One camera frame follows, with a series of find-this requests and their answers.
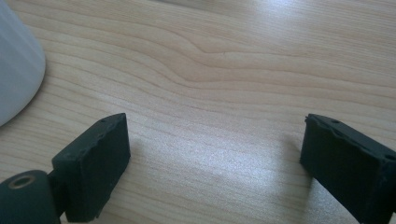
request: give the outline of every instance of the white cylinder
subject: white cylinder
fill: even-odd
[[[40,44],[6,2],[0,0],[0,126],[32,100],[45,68]]]

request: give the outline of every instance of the dark object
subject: dark object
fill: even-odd
[[[300,163],[359,223],[389,223],[396,152],[346,126],[308,115]]]
[[[0,184],[0,223],[60,223],[98,217],[131,157],[125,114],[101,119],[52,159]]]

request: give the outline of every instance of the wooden table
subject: wooden table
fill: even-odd
[[[393,1],[7,2],[47,72],[0,128],[0,181],[125,112],[132,159],[93,223],[357,223],[299,163],[304,116],[396,146]]]

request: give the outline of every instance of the wooden tabletop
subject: wooden tabletop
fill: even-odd
[[[304,117],[396,149],[394,1],[7,2],[47,71],[0,128],[0,181],[124,112],[132,159],[93,223],[358,223],[299,163]]]

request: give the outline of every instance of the light wood surface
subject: light wood surface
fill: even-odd
[[[125,112],[132,159],[93,223],[357,223],[299,164],[304,116],[396,148],[394,1],[7,2],[47,73],[0,128],[0,181]]]

